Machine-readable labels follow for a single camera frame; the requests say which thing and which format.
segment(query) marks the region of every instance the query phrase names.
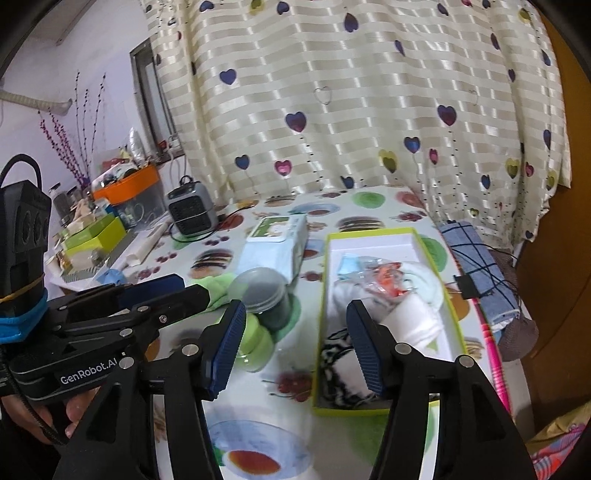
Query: table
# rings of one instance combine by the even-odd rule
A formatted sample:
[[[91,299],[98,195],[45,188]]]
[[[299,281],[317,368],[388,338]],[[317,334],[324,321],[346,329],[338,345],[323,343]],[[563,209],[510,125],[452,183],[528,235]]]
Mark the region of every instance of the table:
[[[367,192],[377,195],[365,195]],[[232,212],[248,203],[228,206],[225,211]],[[124,273],[138,281],[176,273],[188,284],[194,278],[232,271],[246,235],[260,218],[306,212],[309,241],[292,296],[297,323],[278,341],[275,354],[262,371],[248,373],[235,368],[219,398],[203,403],[204,412],[226,480],[369,478],[386,418],[318,417],[312,413],[312,402],[307,395],[292,398],[291,394],[282,394],[277,385],[286,372],[299,372],[299,381],[307,385],[314,370],[324,240],[327,234],[346,229],[412,226],[434,256],[444,283],[452,283],[453,276],[459,274],[456,263],[420,199],[408,189],[381,186],[286,195],[253,203],[256,203],[253,208],[229,217],[218,232],[203,241],[181,246],[165,235],[142,265],[127,268]],[[212,267],[203,261],[212,254],[220,259],[219,266]],[[489,352],[475,304],[462,300],[458,294],[452,294],[452,299],[469,353],[492,378]],[[168,356],[183,341],[198,337],[220,315],[221,312],[200,314],[162,329],[157,358]],[[425,479],[433,476],[438,417],[439,407],[431,406],[421,473]],[[155,432],[160,475],[163,480],[171,480],[162,398],[155,400]]]

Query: human hand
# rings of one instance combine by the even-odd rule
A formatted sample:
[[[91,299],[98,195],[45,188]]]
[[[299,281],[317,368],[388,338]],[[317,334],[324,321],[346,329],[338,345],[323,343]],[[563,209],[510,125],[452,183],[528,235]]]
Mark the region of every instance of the human hand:
[[[84,412],[88,408],[88,405],[90,405],[90,402],[92,402],[92,399],[95,397],[97,392],[98,388],[94,388],[71,398],[66,403],[66,414],[72,422],[66,427],[65,434],[68,438],[71,438],[74,430],[78,426],[78,422],[82,418],[82,415],[84,415]],[[35,418],[33,418],[33,416],[28,412],[28,410],[25,408],[25,405],[23,405],[16,395],[2,397],[1,400],[2,404],[4,405],[4,409],[6,409],[6,412],[10,418],[12,418],[14,423],[28,431],[41,443],[45,443],[47,445],[51,443],[51,441],[45,437],[45,434],[43,433]],[[50,427],[53,427],[53,418],[51,418],[51,413],[47,407],[34,406],[33,408]]]

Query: orange container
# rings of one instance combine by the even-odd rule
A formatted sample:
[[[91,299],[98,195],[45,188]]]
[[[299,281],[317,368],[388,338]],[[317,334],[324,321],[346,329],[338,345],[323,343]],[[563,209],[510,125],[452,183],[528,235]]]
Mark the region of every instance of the orange container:
[[[136,197],[139,193],[150,188],[160,180],[158,170],[148,165],[129,177],[93,192],[95,200],[105,198],[111,205],[119,205]]]

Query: pipe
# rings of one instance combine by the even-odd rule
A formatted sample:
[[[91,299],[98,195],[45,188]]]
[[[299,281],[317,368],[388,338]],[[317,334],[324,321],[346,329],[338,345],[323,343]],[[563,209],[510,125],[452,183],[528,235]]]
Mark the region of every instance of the pipe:
[[[72,99],[67,102],[46,102],[45,100],[37,100],[24,95],[17,95],[16,93],[6,92],[0,90],[0,100],[16,103],[18,105],[27,106],[36,110],[54,113],[56,115],[65,115],[72,106]]]

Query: striped curtain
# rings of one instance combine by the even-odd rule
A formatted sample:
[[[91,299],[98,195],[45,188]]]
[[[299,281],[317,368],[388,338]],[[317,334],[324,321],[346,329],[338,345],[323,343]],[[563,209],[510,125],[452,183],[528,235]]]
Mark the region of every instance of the striped curtain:
[[[436,222],[532,240],[570,185],[560,74],[519,0],[140,0],[216,201],[410,186]]]

